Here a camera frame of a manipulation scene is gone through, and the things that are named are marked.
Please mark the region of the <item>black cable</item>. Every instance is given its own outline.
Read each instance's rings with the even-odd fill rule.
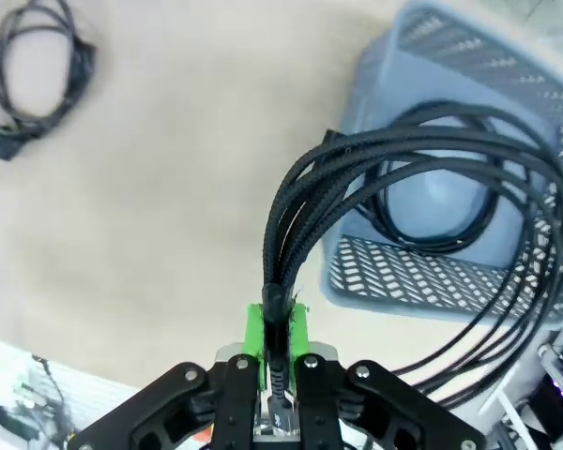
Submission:
[[[74,433],[76,428],[73,425],[73,421],[68,414],[68,405],[65,401],[63,391],[58,386],[58,383],[54,379],[53,373],[50,369],[50,362],[47,359],[35,354],[32,355],[32,359],[41,364],[44,373],[52,383],[54,390],[56,391],[60,399],[60,403],[57,405],[52,404],[49,400],[49,404],[53,408],[53,420],[56,426],[56,432],[53,435],[52,441],[56,446],[60,448],[63,446],[63,442],[67,439],[67,436],[69,436],[71,433]]]
[[[65,0],[54,0],[60,10],[46,7],[39,0],[29,0],[11,10],[0,23],[0,159],[11,160],[26,143],[40,139],[57,127],[77,105],[94,74],[96,47],[81,40],[70,7]],[[42,14],[50,23],[26,25],[27,14]],[[17,110],[7,88],[6,62],[16,38],[34,32],[63,35],[70,48],[65,93],[56,108],[39,117]]]
[[[460,107],[461,105],[449,102],[418,105],[399,117],[392,125],[394,127],[419,126],[435,119],[453,116],[466,128],[494,131],[492,123],[484,120],[481,116],[468,114],[466,109],[460,115]],[[498,167],[502,163],[500,158],[496,157],[489,157],[487,160]],[[394,163],[390,161],[385,170],[390,172],[393,170],[393,166]],[[365,184],[371,183],[372,180],[377,178],[379,173],[380,170],[377,167],[369,169],[365,173]],[[451,235],[414,237],[399,230],[392,220],[392,215],[388,209],[388,195],[389,189],[384,189],[381,195],[373,195],[360,205],[357,210],[371,222],[379,233],[383,234],[390,241],[403,248],[428,255],[446,255],[471,246],[478,240],[494,218],[499,200],[498,194],[488,191],[476,216],[460,232],[452,233]]]
[[[31,410],[29,410],[28,408],[22,406],[20,408],[20,411],[23,411],[24,414],[29,417],[34,424],[36,424],[39,428],[39,431],[41,431],[41,433],[46,437],[46,439],[51,439],[51,436],[46,432],[46,428],[44,428],[44,426],[42,425],[41,422],[39,422],[38,418],[33,414],[33,412]]]
[[[465,127],[422,125],[442,117],[458,117]],[[518,128],[533,144],[497,134],[493,119]],[[434,155],[442,150],[467,152],[484,160]],[[396,162],[406,164],[397,167]],[[507,163],[523,168],[523,177],[506,170]],[[458,173],[486,186],[482,208],[463,231],[451,236],[407,236],[392,225],[388,188],[410,176],[437,170]],[[351,183],[363,174],[363,186],[346,196]],[[533,180],[538,178],[550,187],[552,203],[545,201],[543,189],[535,187]],[[500,198],[520,212],[523,226],[498,291],[454,339],[395,372],[402,375],[437,359],[460,342],[499,300],[506,301],[495,326],[478,344],[417,384],[428,394],[469,370],[499,361],[498,367],[481,380],[441,402],[454,408],[509,370],[538,332],[563,287],[563,168],[550,146],[516,117],[491,107],[438,102],[417,107],[390,127],[339,137],[315,147],[286,174],[271,207],[263,248],[264,283],[291,291],[297,271],[312,247],[353,208],[373,220],[381,217],[375,228],[380,232],[389,230],[391,239],[408,251],[443,255],[476,242],[492,221]],[[548,225],[548,237],[540,236],[538,220]],[[540,268],[532,264],[538,251],[545,254]],[[522,289],[528,287],[525,279],[530,275],[535,276],[537,286],[523,314],[506,332],[496,336],[520,302]]]

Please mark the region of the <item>green 3d-printed part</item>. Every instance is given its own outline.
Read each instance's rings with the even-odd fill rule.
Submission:
[[[263,322],[263,309],[261,305],[248,306],[248,319],[246,320],[246,334],[242,352],[254,356],[259,361],[259,384],[265,390],[265,323]]]
[[[307,332],[307,312],[309,309],[296,303],[290,317],[290,388],[294,391],[294,363],[309,350],[309,334]]]

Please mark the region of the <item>white floor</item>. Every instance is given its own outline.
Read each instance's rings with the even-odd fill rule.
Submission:
[[[539,32],[562,28],[563,0],[486,1]],[[67,123],[0,161],[0,338],[136,386],[241,340],[275,190],[338,125],[359,52],[401,3],[72,2],[98,76]],[[0,1],[0,17],[17,4]],[[13,96],[31,112],[58,97],[60,44],[13,50]],[[462,328],[334,307],[321,263],[317,249],[299,300],[311,338],[347,364],[396,368]]]

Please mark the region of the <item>power cord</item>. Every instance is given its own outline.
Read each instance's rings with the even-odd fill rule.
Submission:
[[[40,139],[57,127],[77,105],[94,74],[96,47],[77,34],[75,21],[65,0],[54,0],[60,11],[46,7],[39,0],[29,0],[11,10],[0,23],[0,159],[10,161],[28,142]],[[52,23],[22,24],[26,14],[43,14]],[[47,116],[31,115],[15,108],[7,88],[6,60],[16,38],[33,32],[55,32],[64,35],[70,46],[65,94]]]
[[[442,117],[458,117],[468,126],[422,125]],[[488,125],[491,119],[519,129],[532,143],[495,133]],[[485,160],[434,156],[444,150],[482,155]],[[408,164],[395,167],[396,162]],[[524,168],[524,176],[506,170],[507,163]],[[342,216],[354,208],[370,215],[370,206],[377,202],[380,192],[384,195],[390,186],[410,176],[440,170],[458,173],[486,186],[485,206],[466,228],[465,235],[459,233],[451,239],[435,236],[417,242],[396,234],[398,243],[409,251],[438,256],[461,248],[459,240],[475,242],[492,219],[499,197],[512,203],[524,219],[517,250],[499,289],[482,311],[441,349],[394,372],[403,375],[427,366],[460,342],[499,301],[507,301],[495,325],[472,349],[416,385],[423,393],[431,394],[467,371],[497,363],[478,382],[440,401],[442,406],[452,409],[479,395],[507,373],[538,333],[563,289],[563,167],[550,145],[524,122],[492,107],[438,102],[409,112],[390,127],[325,140],[299,158],[281,182],[267,220],[263,268],[265,286],[277,285],[290,293],[300,265]],[[349,186],[363,174],[369,175],[365,176],[364,185],[346,195]],[[546,182],[554,204],[547,203],[543,189],[534,186],[533,175]],[[548,228],[547,238],[539,233],[540,220],[545,224],[542,228]],[[535,266],[533,255],[538,252],[546,256]],[[530,276],[536,280],[535,286],[525,281]],[[524,288],[532,292],[525,313],[497,336]]]

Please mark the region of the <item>cable connector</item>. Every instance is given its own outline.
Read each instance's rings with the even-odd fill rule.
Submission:
[[[10,161],[15,158],[28,141],[27,138],[0,132],[0,159]]]

